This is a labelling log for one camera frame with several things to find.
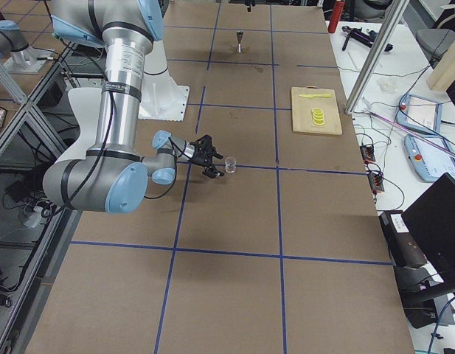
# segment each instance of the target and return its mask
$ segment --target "red cylinder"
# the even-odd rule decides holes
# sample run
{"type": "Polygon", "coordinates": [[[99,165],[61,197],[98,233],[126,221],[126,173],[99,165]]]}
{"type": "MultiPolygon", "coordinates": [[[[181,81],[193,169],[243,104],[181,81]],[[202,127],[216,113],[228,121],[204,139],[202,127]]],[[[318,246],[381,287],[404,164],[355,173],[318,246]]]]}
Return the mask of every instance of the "red cylinder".
{"type": "Polygon", "coordinates": [[[332,15],[330,17],[329,27],[328,27],[329,33],[335,33],[335,31],[337,29],[337,24],[340,21],[340,17],[342,16],[342,11],[344,10],[344,5],[345,5],[345,1],[342,1],[342,0],[337,0],[336,4],[333,5],[333,11],[332,11],[332,15]]]}

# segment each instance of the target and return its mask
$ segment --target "clear glass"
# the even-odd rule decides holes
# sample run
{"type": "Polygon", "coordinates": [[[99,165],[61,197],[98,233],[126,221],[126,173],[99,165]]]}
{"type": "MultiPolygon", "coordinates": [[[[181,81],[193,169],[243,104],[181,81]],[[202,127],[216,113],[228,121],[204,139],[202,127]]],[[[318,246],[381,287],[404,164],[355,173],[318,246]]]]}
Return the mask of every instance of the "clear glass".
{"type": "Polygon", "coordinates": [[[235,172],[235,164],[237,163],[235,161],[235,158],[232,156],[227,156],[226,160],[226,173],[234,173],[235,172]]]}

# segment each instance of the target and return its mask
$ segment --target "yellow knife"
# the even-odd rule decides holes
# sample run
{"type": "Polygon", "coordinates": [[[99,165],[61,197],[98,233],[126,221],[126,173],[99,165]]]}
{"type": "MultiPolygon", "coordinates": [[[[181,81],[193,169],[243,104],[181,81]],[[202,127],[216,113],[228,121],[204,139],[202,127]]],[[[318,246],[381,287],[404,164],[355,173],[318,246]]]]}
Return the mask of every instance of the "yellow knife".
{"type": "Polygon", "coordinates": [[[302,98],[316,98],[316,97],[324,97],[324,98],[331,98],[332,94],[300,94],[302,98]]]}

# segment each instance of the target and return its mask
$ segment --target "computer monitor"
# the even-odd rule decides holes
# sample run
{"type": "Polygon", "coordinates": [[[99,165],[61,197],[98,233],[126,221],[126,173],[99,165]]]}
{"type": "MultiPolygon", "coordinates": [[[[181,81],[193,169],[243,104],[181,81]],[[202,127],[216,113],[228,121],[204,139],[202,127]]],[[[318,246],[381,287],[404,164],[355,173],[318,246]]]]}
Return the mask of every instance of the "computer monitor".
{"type": "Polygon", "coordinates": [[[444,282],[401,293],[404,307],[455,294],[455,180],[443,174],[403,214],[404,223],[444,282]]]}

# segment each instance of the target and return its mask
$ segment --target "cutting board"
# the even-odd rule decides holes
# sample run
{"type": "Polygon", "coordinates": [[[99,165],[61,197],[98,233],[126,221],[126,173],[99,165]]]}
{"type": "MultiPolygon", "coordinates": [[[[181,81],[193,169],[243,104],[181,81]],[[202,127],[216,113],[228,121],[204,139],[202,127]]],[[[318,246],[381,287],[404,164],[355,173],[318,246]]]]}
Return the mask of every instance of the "cutting board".
{"type": "Polygon", "coordinates": [[[334,90],[324,88],[291,88],[291,105],[293,109],[293,131],[300,133],[342,135],[337,99],[334,90]],[[300,94],[332,94],[332,97],[303,98],[300,94]],[[315,125],[312,109],[320,108],[324,112],[324,125],[315,125]]]}

